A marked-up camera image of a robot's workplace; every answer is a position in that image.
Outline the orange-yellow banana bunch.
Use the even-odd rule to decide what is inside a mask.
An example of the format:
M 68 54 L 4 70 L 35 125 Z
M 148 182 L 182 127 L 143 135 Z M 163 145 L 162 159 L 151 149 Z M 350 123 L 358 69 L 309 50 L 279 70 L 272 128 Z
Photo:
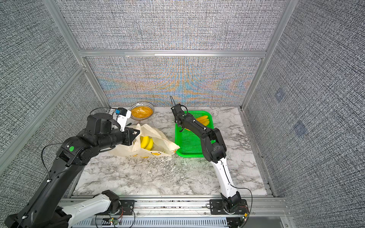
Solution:
M 208 126 L 211 121 L 208 115 L 204 116 L 193 116 L 199 123 L 203 124 L 204 126 Z

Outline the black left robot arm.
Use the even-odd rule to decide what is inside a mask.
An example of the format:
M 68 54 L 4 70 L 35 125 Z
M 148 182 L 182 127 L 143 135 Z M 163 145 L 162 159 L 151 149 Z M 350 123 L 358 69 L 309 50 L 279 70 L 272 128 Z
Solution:
M 71 228 L 92 215 L 117 213 L 119 197 L 110 190 L 74 206 L 60 207 L 59 202 L 91 158 L 120 144 L 131 146 L 139 135 L 139 130 L 120 125 L 110 114 L 89 115 L 86 128 L 60 145 L 46 179 L 19 213 L 6 218 L 5 225 L 8 228 Z

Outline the yellow banana bunch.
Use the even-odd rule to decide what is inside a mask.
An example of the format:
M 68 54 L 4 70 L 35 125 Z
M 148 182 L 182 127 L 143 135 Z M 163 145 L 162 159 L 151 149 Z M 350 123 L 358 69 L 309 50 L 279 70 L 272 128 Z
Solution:
M 141 148 L 142 149 L 151 151 L 154 148 L 154 141 L 151 137 L 141 136 L 140 140 L 141 140 Z

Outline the cream plastic bag banana print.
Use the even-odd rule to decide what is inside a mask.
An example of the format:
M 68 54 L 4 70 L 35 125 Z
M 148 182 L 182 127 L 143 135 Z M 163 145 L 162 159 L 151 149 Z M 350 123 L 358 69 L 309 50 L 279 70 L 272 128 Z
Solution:
M 109 153 L 119 157 L 150 158 L 172 156 L 180 148 L 177 144 L 167 139 L 158 129 L 148 124 L 132 125 L 140 134 L 134 139 L 131 146 L 117 145 Z

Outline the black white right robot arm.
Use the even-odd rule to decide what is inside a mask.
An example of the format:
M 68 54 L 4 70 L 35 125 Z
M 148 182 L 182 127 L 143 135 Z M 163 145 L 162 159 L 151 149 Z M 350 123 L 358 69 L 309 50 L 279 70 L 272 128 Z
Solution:
M 223 208 L 227 213 L 234 214 L 241 205 L 242 199 L 233 186 L 226 159 L 227 147 L 221 132 L 218 128 L 204 126 L 192 114 L 183 111 L 182 107 L 183 105 L 176 104 L 171 108 L 175 123 L 182 129 L 190 130 L 200 139 L 202 154 L 212 164 L 218 177 Z

